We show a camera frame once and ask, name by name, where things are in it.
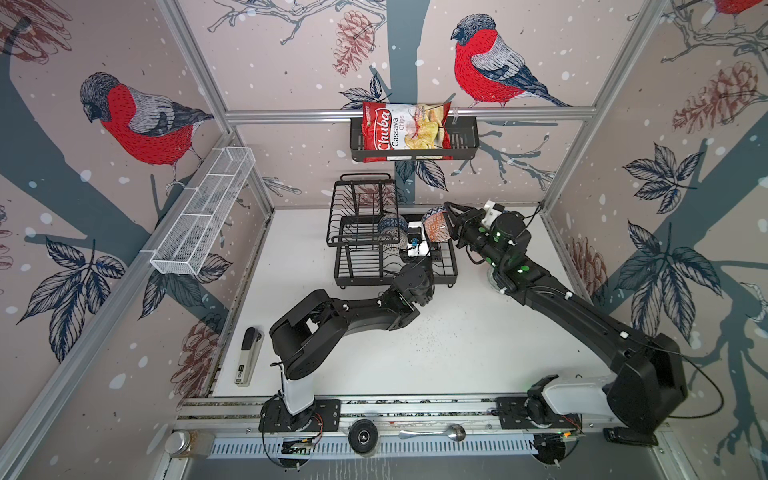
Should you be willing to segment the blue triangle patterned bowl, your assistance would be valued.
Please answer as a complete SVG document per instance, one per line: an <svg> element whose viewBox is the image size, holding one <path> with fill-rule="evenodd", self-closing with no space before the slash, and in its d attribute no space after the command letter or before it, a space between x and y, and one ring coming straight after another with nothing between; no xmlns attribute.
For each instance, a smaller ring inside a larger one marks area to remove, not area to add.
<svg viewBox="0 0 768 480"><path fill-rule="evenodd" d="M400 215L385 215L377 224L377 231L382 234L385 231L395 229L396 231L406 231L408 221Z"/></svg>

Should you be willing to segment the black remote device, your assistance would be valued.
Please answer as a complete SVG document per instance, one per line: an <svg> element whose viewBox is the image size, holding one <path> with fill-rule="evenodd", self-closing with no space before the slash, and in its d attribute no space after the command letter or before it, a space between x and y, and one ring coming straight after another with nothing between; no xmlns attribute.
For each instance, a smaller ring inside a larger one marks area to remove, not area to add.
<svg viewBox="0 0 768 480"><path fill-rule="evenodd" d="M658 439L654 434L643 434L627 427L604 428L603 435L607 442L640 447L655 447Z"/></svg>

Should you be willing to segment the metal spoon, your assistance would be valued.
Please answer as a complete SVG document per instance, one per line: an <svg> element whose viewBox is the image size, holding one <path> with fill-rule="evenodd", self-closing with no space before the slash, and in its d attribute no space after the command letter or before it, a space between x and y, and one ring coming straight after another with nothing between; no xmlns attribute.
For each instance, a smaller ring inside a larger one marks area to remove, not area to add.
<svg viewBox="0 0 768 480"><path fill-rule="evenodd" d="M454 442L462 442L466 439L467 433L464 427L457 423L449 424L442 430L435 430L435 431L400 430L398 433L398 437L402 440L418 438L418 437L427 437L427 436L440 436L440 437L445 437Z"/></svg>

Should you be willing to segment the red cassava chips bag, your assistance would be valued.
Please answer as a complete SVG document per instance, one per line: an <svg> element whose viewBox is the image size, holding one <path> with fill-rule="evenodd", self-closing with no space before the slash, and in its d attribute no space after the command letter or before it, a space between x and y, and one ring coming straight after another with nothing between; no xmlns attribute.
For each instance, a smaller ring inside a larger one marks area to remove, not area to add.
<svg viewBox="0 0 768 480"><path fill-rule="evenodd" d="M364 102L363 150L395 152L451 147L445 125L451 103L397 104Z"/></svg>

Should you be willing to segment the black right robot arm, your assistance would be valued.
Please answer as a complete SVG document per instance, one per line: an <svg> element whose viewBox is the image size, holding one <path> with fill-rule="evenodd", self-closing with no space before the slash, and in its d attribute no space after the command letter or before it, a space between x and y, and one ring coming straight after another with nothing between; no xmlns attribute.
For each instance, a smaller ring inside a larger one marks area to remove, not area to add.
<svg viewBox="0 0 768 480"><path fill-rule="evenodd" d="M447 202L444 218L457 247L479 254L495 285L554 321L595 353L607 377L567 380L549 375L527 392L529 419L541 428L567 415L615 419L650 435L687 398L679 346L664 334L651 337L600 312L531 260L524 216L488 202L474 208Z"/></svg>

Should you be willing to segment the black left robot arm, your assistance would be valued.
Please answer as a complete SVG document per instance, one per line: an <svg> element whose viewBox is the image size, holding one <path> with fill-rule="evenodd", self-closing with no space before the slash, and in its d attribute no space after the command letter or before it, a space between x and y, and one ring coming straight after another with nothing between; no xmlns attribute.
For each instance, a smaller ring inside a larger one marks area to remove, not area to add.
<svg viewBox="0 0 768 480"><path fill-rule="evenodd" d="M302 424L314 414L312 374L340 340L372 330L395 331L416 319L434 296L430 253L410 259L390 286L375 298L344 300L317 289L277 320L269 330L281 387L273 401Z"/></svg>

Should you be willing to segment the grey black handheld device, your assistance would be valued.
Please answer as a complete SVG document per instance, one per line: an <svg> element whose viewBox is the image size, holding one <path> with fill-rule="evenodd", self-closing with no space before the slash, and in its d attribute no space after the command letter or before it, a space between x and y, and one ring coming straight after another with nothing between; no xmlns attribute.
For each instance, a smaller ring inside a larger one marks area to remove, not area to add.
<svg viewBox="0 0 768 480"><path fill-rule="evenodd" d="M236 386L245 388L250 385L262 343L263 333L256 327L248 327L241 343L235 375Z"/></svg>

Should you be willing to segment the black round tape roll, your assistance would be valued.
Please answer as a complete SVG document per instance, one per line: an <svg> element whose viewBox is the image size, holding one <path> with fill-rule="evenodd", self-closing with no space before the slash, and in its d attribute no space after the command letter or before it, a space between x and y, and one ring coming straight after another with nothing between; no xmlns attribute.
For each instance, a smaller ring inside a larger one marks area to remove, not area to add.
<svg viewBox="0 0 768 480"><path fill-rule="evenodd" d="M378 429L369 419L359 419L349 429L348 443L357 455L372 456L377 448L378 440Z"/></svg>

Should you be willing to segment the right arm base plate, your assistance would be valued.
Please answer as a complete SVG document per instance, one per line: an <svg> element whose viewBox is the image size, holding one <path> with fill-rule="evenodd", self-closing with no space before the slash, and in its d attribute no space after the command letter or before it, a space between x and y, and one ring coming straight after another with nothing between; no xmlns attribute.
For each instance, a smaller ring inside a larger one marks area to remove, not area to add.
<svg viewBox="0 0 768 480"><path fill-rule="evenodd" d="M495 399L493 414L503 430L580 429L581 417L557 414L543 400L527 396L502 396Z"/></svg>

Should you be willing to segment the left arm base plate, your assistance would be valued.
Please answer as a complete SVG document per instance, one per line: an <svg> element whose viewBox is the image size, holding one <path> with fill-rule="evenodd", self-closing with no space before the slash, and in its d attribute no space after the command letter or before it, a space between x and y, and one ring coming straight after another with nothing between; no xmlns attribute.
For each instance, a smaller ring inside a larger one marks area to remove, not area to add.
<svg viewBox="0 0 768 480"><path fill-rule="evenodd" d="M340 410L339 399L315 399L307 409L291 414L283 399L275 395L261 407L258 431L260 433L336 432L339 428Z"/></svg>

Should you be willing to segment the glass jar metal lid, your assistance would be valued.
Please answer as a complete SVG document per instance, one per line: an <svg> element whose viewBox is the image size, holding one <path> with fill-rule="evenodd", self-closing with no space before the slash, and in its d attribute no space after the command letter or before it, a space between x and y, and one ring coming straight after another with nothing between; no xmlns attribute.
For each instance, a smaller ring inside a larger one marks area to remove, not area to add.
<svg viewBox="0 0 768 480"><path fill-rule="evenodd" d="M176 430L164 444L171 458L207 458L213 450L215 435L201 430Z"/></svg>

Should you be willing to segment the red orange patterned bowl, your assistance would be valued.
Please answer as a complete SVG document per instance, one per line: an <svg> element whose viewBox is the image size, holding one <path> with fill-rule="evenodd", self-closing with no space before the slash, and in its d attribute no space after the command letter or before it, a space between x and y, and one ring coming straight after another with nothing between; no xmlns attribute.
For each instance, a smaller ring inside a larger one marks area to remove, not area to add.
<svg viewBox="0 0 768 480"><path fill-rule="evenodd" d="M430 242L442 243L452 239L450 227L445 218L443 206L433 207L421 218L425 234Z"/></svg>

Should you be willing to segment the black wire dish rack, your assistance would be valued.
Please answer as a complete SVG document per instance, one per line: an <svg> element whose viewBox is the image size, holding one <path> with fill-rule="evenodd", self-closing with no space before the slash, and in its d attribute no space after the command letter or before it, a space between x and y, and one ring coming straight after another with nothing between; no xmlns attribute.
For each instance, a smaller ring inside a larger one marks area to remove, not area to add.
<svg viewBox="0 0 768 480"><path fill-rule="evenodd" d="M407 230L377 231L378 222L388 214L400 215L408 223L422 218L400 211L396 183L389 174L347 173L335 182L326 243L335 250L337 286L389 285L406 265ZM429 243L435 283L453 287L458 279L453 245Z"/></svg>

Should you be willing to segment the dark wall shelf basket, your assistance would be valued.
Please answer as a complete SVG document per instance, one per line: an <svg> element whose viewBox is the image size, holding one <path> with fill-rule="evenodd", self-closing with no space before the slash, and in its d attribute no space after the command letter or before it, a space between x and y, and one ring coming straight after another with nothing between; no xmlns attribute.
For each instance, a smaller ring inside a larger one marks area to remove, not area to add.
<svg viewBox="0 0 768 480"><path fill-rule="evenodd" d="M402 130L385 132L381 126L365 129L362 118L350 127L352 159L371 163L405 160L471 160L479 149L474 117L449 117L443 124L405 121Z"/></svg>

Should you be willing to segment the green patterned bowl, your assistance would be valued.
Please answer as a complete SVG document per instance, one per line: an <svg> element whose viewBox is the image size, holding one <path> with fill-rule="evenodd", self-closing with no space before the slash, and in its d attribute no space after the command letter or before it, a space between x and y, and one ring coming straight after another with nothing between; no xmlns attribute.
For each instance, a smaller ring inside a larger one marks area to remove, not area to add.
<svg viewBox="0 0 768 480"><path fill-rule="evenodd" d="M489 270L487 278L489 285L495 292L501 295L507 295L509 293L508 286L498 272L495 270Z"/></svg>

